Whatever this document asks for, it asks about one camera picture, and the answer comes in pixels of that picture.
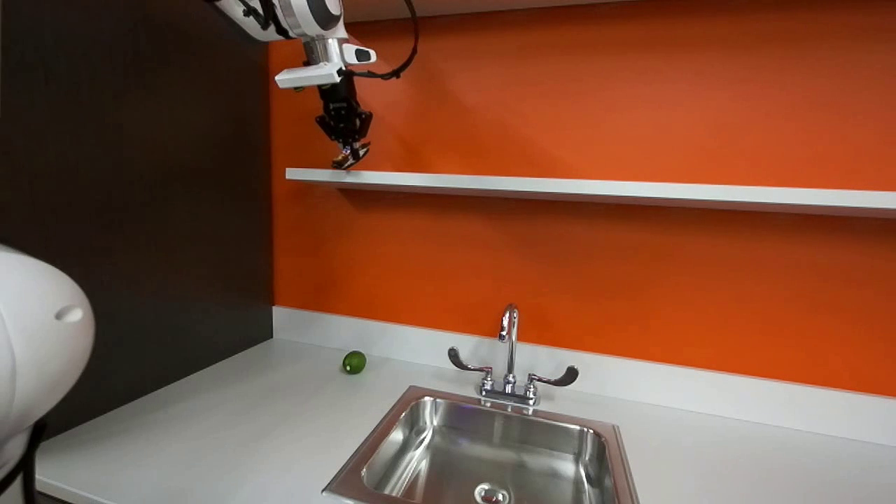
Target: green ball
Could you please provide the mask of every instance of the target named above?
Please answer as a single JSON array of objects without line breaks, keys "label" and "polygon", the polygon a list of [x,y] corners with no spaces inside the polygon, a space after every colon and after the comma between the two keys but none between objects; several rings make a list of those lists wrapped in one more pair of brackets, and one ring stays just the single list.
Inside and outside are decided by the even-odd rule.
[{"label": "green ball", "polygon": [[365,367],[366,367],[366,356],[361,350],[344,353],[344,357],[343,357],[343,373],[344,375],[361,375]]}]

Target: sink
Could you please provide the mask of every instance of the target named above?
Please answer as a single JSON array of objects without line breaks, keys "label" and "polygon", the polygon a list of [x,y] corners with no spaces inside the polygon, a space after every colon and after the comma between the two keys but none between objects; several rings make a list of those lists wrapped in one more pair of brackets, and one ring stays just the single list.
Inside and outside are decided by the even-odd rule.
[{"label": "sink", "polygon": [[324,492],[390,504],[635,504],[620,427],[408,387]]}]

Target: chrome faucet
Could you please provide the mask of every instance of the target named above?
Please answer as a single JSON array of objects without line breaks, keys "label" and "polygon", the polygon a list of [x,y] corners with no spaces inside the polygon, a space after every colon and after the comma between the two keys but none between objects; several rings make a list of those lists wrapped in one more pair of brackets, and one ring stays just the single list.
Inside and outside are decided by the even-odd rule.
[{"label": "chrome faucet", "polygon": [[561,377],[555,377],[555,380],[530,373],[527,388],[515,391],[515,342],[519,342],[519,326],[522,326],[522,310],[515,305],[506,305],[505,317],[501,317],[501,331],[498,331],[498,342],[506,343],[506,373],[505,373],[505,387],[501,388],[497,388],[492,367],[467,367],[460,357],[456,347],[448,347],[448,361],[456,368],[483,373],[483,382],[480,382],[480,396],[483,399],[534,405],[539,402],[539,387],[534,382],[571,387],[581,377],[578,367],[565,367],[565,373]]}]

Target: white shelf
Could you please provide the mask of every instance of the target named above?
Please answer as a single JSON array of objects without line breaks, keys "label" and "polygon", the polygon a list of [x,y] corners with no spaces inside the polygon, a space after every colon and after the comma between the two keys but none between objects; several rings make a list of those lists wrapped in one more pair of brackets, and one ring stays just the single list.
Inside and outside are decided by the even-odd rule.
[{"label": "white shelf", "polygon": [[336,167],[285,167],[285,178],[312,181],[312,185],[361,186],[361,189],[896,219],[896,189],[470,175],[470,174],[404,174],[404,171],[336,171]]}]

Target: dark wall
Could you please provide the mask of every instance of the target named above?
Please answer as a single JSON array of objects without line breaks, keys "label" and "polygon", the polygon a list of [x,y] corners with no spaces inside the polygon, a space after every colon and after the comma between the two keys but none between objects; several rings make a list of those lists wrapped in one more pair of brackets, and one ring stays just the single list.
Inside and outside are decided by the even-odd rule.
[{"label": "dark wall", "polygon": [[99,317],[51,424],[270,339],[267,46],[201,0],[5,0],[0,46],[0,240]]}]

